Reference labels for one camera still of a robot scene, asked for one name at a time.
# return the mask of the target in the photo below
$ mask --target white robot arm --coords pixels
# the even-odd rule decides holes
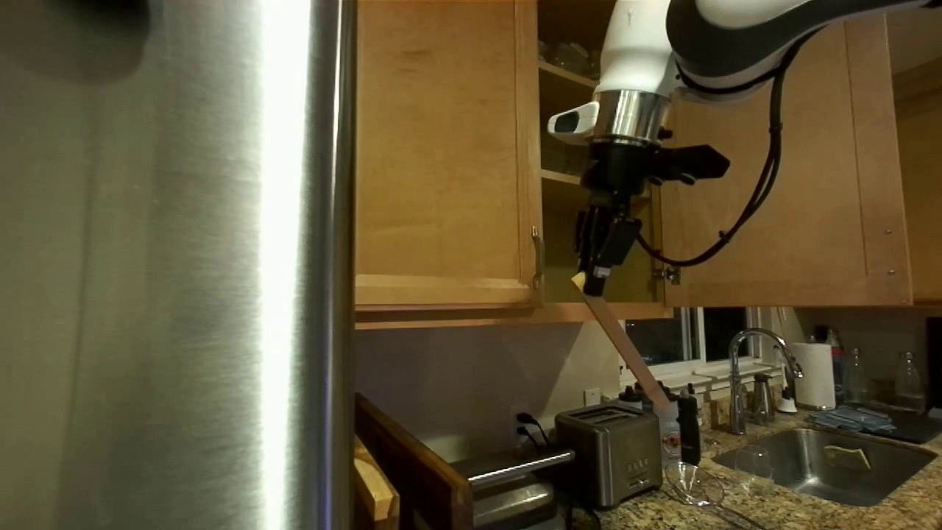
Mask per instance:
[[[746,90],[788,68],[801,40],[855,15],[942,5],[942,0],[615,0],[593,96],[560,111],[548,129],[592,146],[583,173],[592,201],[576,220],[585,295],[639,235],[632,195],[658,179],[711,179],[726,158],[711,146],[658,146],[658,124],[677,89],[720,96]]]

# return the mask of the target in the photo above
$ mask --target chrome faucet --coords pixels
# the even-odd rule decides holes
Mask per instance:
[[[739,330],[732,335],[732,341],[729,341],[729,429],[732,433],[744,433],[744,388],[741,388],[741,377],[739,377],[739,348],[749,335],[764,335],[773,344],[773,351],[782,352],[782,360],[786,360],[786,385],[794,388],[794,380],[804,377],[796,360],[788,352],[788,341],[786,339],[779,339],[776,333],[763,330],[763,327]]]

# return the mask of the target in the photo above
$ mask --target kitchen sink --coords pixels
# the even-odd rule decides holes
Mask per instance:
[[[925,447],[805,428],[716,456],[726,469],[848,506],[880,504],[933,460]]]

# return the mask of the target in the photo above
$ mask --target toaster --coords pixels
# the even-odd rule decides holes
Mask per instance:
[[[557,414],[557,441],[573,451],[560,488],[585,506],[608,510],[658,488],[658,422],[623,404],[601,404]]]

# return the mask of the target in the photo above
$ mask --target cabinet door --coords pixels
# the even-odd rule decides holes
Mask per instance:
[[[532,301],[530,0],[358,0],[355,308]]]
[[[913,298],[942,301],[942,62],[897,76],[897,129],[908,218]]]
[[[661,189],[668,257],[718,239],[754,192],[767,86],[729,102],[677,102],[677,143],[729,157],[723,179]],[[883,20],[816,36],[786,79],[776,186],[726,251],[666,288],[677,305],[908,302],[908,246]]]

